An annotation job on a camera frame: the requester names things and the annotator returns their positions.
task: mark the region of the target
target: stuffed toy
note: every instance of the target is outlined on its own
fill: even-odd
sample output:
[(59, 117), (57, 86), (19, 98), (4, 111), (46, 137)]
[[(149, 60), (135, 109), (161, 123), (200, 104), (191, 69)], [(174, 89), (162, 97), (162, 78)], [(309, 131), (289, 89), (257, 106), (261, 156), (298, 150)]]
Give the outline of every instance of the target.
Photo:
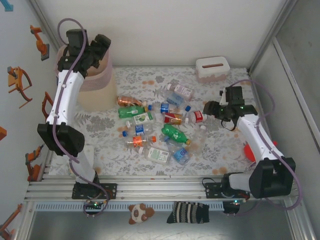
[(129, 210), (131, 212), (129, 224), (143, 223), (155, 214), (155, 210), (152, 207), (146, 207), (143, 203), (130, 205)]

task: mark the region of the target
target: plastic bottle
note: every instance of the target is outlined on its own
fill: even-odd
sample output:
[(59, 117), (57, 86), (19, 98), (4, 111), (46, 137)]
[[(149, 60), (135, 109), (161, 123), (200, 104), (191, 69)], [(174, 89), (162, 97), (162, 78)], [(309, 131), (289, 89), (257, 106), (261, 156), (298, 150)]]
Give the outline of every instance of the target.
[(173, 141), (168, 136), (164, 137), (164, 142), (166, 143), (169, 152), (179, 164), (185, 165), (187, 162), (189, 162), (190, 156), (188, 151), (182, 147), (181, 143)]
[(128, 106), (140, 106), (145, 107), (147, 106), (146, 101), (141, 101), (138, 99), (135, 99), (131, 96), (118, 96), (117, 103), (120, 107), (128, 107)]
[(137, 147), (144, 147), (150, 143), (157, 141), (156, 136), (133, 136), (125, 139), (125, 147), (127, 149), (134, 149)]
[(180, 131), (179, 129), (175, 128), (170, 124), (164, 124), (161, 132), (170, 137), (172, 140), (176, 141), (177, 143), (184, 143), (190, 145), (191, 140), (186, 137), (186, 135)]
[(148, 106), (148, 110), (149, 111), (155, 111), (156, 113), (177, 113), (179, 111), (179, 109), (172, 105), (172, 104), (169, 104), (169, 103), (159, 103), (159, 102), (156, 102), (152, 105), (149, 105)]
[(171, 84), (169, 83), (166, 87), (167, 90), (175, 92), (179, 96), (183, 97), (185, 100), (190, 101), (190, 99), (193, 97), (194, 92), (182, 85), (179, 84)]
[(208, 116), (201, 111), (192, 111), (189, 113), (189, 121), (193, 124), (203, 123), (207, 120)]
[(187, 112), (190, 111), (191, 107), (186, 103), (183, 97), (179, 96), (174, 92), (170, 92), (166, 98), (166, 101), (172, 105), (175, 105), (179, 109), (184, 109)]
[(168, 164), (171, 157), (168, 151), (154, 147), (140, 147), (138, 153), (143, 155), (147, 160), (163, 165)]
[(122, 132), (122, 136), (124, 137), (134, 137), (140, 135), (149, 135), (154, 131), (152, 125), (150, 123), (145, 123), (141, 125), (137, 125), (135, 127), (129, 128), (127, 131)]
[(202, 153), (202, 149), (205, 145), (207, 138), (206, 130), (206, 126), (200, 126), (200, 129), (194, 133), (191, 139), (191, 144), (188, 148), (188, 151), (194, 154), (195, 156), (199, 156)]
[(126, 121), (125, 124), (129, 128), (136, 125), (152, 123), (156, 121), (156, 116), (153, 112), (145, 112), (140, 115), (134, 116), (129, 121)]
[(143, 114), (144, 112), (147, 112), (147, 111), (146, 111), (146, 108), (143, 106), (126, 106), (118, 109), (119, 118), (121, 119), (131, 118), (133, 116)]
[(171, 124), (171, 125), (188, 124), (189, 118), (188, 117), (184, 117), (182, 114), (165, 113), (163, 122), (165, 124)]

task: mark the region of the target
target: table surface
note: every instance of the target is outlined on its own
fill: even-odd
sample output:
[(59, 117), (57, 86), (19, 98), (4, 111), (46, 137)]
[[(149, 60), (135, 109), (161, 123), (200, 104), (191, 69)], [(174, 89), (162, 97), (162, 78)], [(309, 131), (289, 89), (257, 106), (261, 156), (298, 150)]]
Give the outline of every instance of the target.
[[(181, 84), (194, 90), (189, 102), (192, 111), (204, 108), (208, 101), (219, 101), (219, 90), (243, 79), (248, 79), (245, 68), (232, 68), (227, 79), (212, 83), (198, 83), (195, 68), (190, 67), (119, 67), (115, 68), (118, 95), (132, 96), (147, 100), (149, 104), (165, 100), (167, 84)], [(251, 85), (242, 86), (246, 104), (257, 106)], [(207, 139), (201, 156), (193, 156), (186, 165), (178, 164), (173, 158), (168, 165), (146, 160), (135, 151), (125, 148), (122, 131), (126, 129), (126, 119), (119, 119), (118, 106), (108, 111), (88, 112), (80, 105), (76, 106), (74, 128), (85, 136), (85, 143), (94, 147), (94, 168), (99, 175), (120, 176), (207, 176), (222, 175), (227, 172), (249, 170), (252, 162), (244, 155), (246, 139), (236, 128), (229, 131), (221, 126), (221, 121), (209, 116), (203, 124), (207, 128)], [(166, 150), (159, 141), (163, 119), (157, 114), (154, 134), (157, 137), (155, 147)], [(178, 126), (192, 138), (200, 124)], [(53, 155), (50, 175), (68, 175), (68, 163), (62, 157)]]

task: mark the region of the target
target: purple cable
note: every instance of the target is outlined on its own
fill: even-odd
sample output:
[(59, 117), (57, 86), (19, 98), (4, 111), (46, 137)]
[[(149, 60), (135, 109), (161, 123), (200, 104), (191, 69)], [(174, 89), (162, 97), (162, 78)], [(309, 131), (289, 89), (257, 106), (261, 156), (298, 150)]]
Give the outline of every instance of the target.
[(266, 114), (262, 115), (262, 116), (259, 116), (258, 120), (256, 121), (256, 131), (258, 133), (258, 135), (260, 136), (261, 140), (263, 141), (263, 143), (266, 145), (266, 147), (269, 149), (269, 151), (288, 169), (288, 171), (291, 173), (291, 175), (293, 176), (293, 179), (295, 180), (296, 182), (296, 185), (297, 185), (297, 188), (298, 188), (298, 198), (296, 200), (296, 202), (292, 205), (292, 206), (289, 206), (289, 207), (282, 207), (278, 204), (275, 204), (273, 203), (270, 199), (268, 198), (265, 198), (270, 204), (272, 204), (273, 206), (275, 206), (276, 208), (279, 208), (279, 209), (282, 209), (282, 210), (292, 210), (294, 208), (296, 208), (302, 201), (302, 198), (303, 198), (303, 193), (302, 193), (302, 187), (301, 187), (301, 183), (297, 177), (297, 175), (295, 174), (295, 172), (291, 169), (291, 167), (282, 159), (281, 156), (279, 156), (275, 151), (273, 151), (273, 149), (271, 148), (271, 146), (268, 144), (267, 140), (264, 138), (264, 136), (262, 135), (261, 131), (260, 131), (260, 127), (259, 127), (259, 124), (261, 122), (262, 119), (265, 119), (267, 116), (269, 116), (270, 114), (272, 114), (274, 111), (275, 111), (275, 108), (276, 108), (276, 103), (275, 103), (275, 99), (274, 97), (271, 95), (271, 93), (268, 91), (268, 89), (263, 86), (262, 84), (258, 83), (257, 81), (255, 80), (251, 80), (251, 79), (244, 79), (244, 80), (239, 80), (239, 81), (236, 81), (235, 83), (231, 84), (230, 87), (238, 84), (238, 83), (242, 83), (242, 82), (251, 82), (251, 83), (254, 83), (256, 85), (258, 85), (259, 87), (261, 87), (265, 93), (269, 96), (269, 98), (271, 99), (271, 102), (272, 102), (272, 110), (267, 112)]
[[(83, 26), (80, 24), (80, 22), (78, 22), (77, 20), (73, 19), (73, 18), (64, 18), (62, 19), (59, 24), (58, 24), (58, 27), (57, 27), (57, 31), (58, 31), (58, 35), (59, 35), (59, 38), (60, 40), (64, 43), (64, 44), (67, 44), (66, 42), (63, 41), (62, 37), (61, 37), (61, 34), (60, 34), (60, 26), (62, 23), (66, 22), (66, 21), (71, 21), (71, 22), (74, 22), (76, 24), (78, 24), (78, 26), (81, 28), (81, 31), (83, 33), (83, 44), (82, 44), (82, 47), (81, 47), (81, 50), (80, 50), (80, 53), (79, 55), (76, 57), (75, 61), (73, 62), (73, 64), (71, 65), (70, 69), (68, 70), (67, 74), (65, 75), (65, 78), (63, 80), (63, 83), (62, 85), (65, 85), (67, 80), (68, 80), (68, 77), (70, 76), (72, 70), (74, 69), (75, 65), (78, 63), (78, 61), (80, 60), (82, 54), (84, 53), (85, 51), (85, 48), (86, 48), (86, 40), (87, 40), (87, 37), (86, 37), (86, 32), (83, 28)], [(61, 87), (61, 90), (60, 90), (60, 93), (59, 93), (59, 96), (58, 96), (58, 99), (56, 101), (56, 107), (55, 107), (55, 114), (56, 116), (53, 118), (53, 127), (52, 127), (52, 134), (53, 134), (53, 139), (56, 143), (56, 145), (61, 149), (61, 151), (67, 155), (70, 159), (69, 159), (69, 163), (70, 163), (70, 168), (71, 170), (73, 171), (73, 173), (78, 177), (80, 178), (81, 180), (85, 181), (86, 183), (88, 184), (91, 184), (99, 189), (101, 189), (103, 191), (103, 193), (105, 194), (105, 197), (106, 197), (106, 203), (104, 205), (104, 207), (101, 209), (100, 212), (98, 212), (97, 214), (95, 215), (100, 215), (106, 208), (107, 208), (107, 205), (108, 205), (108, 202), (110, 200), (109, 196), (108, 196), (108, 193), (107, 191), (101, 187), (100, 185), (92, 182), (92, 181), (89, 181), (87, 179), (85, 179), (84, 177), (80, 176), (74, 169), (74, 166), (73, 166), (73, 163), (72, 161), (76, 162), (77, 164), (79, 163), (79, 160), (72, 156), (62, 145), (61, 143), (59, 142), (58, 138), (57, 138), (57, 133), (56, 133), (56, 127), (57, 127), (57, 119), (58, 119), (58, 109), (59, 109), (59, 106), (60, 106), (60, 103), (61, 103), (61, 99), (62, 99), (62, 95), (63, 95), (63, 92), (64, 92), (64, 87)], [(90, 203), (87, 203), (85, 205), (83, 205), (83, 212), (88, 216), (87, 212), (86, 212), (86, 206), (88, 206)]]

